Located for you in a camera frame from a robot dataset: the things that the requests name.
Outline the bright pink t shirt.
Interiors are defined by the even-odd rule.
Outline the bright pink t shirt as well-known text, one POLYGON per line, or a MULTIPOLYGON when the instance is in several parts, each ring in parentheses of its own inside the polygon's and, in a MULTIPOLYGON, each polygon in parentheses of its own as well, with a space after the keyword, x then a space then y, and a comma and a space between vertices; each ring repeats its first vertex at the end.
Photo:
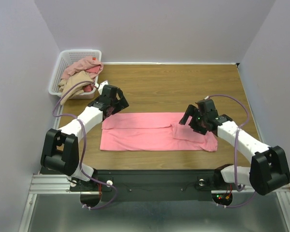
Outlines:
POLYGON ((102 123, 102 151, 216 152, 214 134, 179 124, 183 113, 118 113, 102 123))

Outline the white plastic laundry basket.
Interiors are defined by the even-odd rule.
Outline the white plastic laundry basket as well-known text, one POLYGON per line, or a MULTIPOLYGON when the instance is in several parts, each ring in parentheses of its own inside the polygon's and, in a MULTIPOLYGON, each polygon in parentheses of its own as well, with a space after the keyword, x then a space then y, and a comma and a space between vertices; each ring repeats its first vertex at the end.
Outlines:
POLYGON ((61 97, 58 85, 64 70, 73 63, 88 56, 92 56, 98 61, 101 61, 102 52, 94 49, 70 49, 60 52, 48 87, 49 94, 61 97))

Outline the beige t shirt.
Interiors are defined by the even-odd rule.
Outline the beige t shirt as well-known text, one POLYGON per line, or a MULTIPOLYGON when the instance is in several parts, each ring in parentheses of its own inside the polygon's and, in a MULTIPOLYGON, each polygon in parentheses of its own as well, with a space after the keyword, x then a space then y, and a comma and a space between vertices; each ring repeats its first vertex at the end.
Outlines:
POLYGON ((67 80, 62 79, 58 87, 62 96, 65 96, 60 101, 60 105, 64 105, 68 99, 84 93, 84 87, 91 84, 93 84, 93 80, 90 78, 89 73, 85 71, 75 73, 67 80))

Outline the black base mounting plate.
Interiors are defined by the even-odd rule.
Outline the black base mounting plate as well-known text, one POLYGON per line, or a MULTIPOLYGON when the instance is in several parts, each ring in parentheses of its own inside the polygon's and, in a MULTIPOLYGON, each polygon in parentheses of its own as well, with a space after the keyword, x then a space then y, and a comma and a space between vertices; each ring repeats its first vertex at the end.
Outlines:
POLYGON ((212 191, 234 190, 214 169, 98 170, 97 179, 113 182, 116 202, 211 201, 212 191))

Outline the aluminium frame rail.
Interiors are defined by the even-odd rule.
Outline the aluminium frame rail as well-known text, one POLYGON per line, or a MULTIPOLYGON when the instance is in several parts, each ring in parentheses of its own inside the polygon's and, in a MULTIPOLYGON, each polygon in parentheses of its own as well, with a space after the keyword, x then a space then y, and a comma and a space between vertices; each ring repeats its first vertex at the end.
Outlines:
POLYGON ((29 194, 69 194, 70 182, 65 175, 35 174, 31 179, 29 194))

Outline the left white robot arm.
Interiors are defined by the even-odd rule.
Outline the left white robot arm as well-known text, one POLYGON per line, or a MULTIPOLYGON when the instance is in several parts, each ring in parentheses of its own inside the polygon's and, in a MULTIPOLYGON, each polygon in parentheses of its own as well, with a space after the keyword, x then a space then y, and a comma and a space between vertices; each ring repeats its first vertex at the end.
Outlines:
POLYGON ((94 190, 97 184, 113 189, 115 187, 111 180, 106 183, 99 181, 94 176, 97 171, 83 164, 84 154, 79 157, 79 141, 84 140, 83 152, 85 152, 87 132, 129 106, 122 90, 109 85, 106 81, 100 84, 98 92, 99 96, 90 102, 79 116, 72 114, 54 116, 70 116, 73 120, 58 130, 47 131, 41 155, 42 167, 81 180, 81 185, 86 190, 94 190))

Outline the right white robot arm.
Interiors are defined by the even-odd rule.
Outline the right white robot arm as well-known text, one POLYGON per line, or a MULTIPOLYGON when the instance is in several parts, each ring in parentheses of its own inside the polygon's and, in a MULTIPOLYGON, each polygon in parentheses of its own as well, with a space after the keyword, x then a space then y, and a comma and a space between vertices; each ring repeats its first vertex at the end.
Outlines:
POLYGON ((188 124, 198 134, 212 132, 242 153, 250 167, 226 164, 215 169, 213 184, 223 189, 228 184, 251 186, 259 195, 266 195, 290 183, 286 154, 279 146, 271 147, 258 141, 238 126, 231 117, 220 115, 212 99, 188 105, 181 125, 188 124))

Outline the red t shirt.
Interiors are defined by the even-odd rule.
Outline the red t shirt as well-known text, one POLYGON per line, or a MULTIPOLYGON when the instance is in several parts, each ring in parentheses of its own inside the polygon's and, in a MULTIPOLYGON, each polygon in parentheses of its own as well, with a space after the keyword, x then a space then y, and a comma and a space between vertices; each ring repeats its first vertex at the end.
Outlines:
POLYGON ((95 57, 93 57, 92 60, 94 61, 94 66, 86 69, 85 72, 88 73, 93 83, 83 87, 84 92, 91 92, 95 88, 95 79, 103 70, 103 64, 100 61, 96 60, 95 57))

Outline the dusty pink t shirt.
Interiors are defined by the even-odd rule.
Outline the dusty pink t shirt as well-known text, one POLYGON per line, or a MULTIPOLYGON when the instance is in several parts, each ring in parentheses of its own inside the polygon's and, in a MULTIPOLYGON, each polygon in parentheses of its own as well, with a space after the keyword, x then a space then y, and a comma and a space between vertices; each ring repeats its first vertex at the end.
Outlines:
POLYGON ((88 56, 77 62, 74 62, 72 65, 64 70, 61 79, 68 80, 75 73, 79 73, 93 67, 94 61, 92 60, 92 58, 92 56, 88 56))

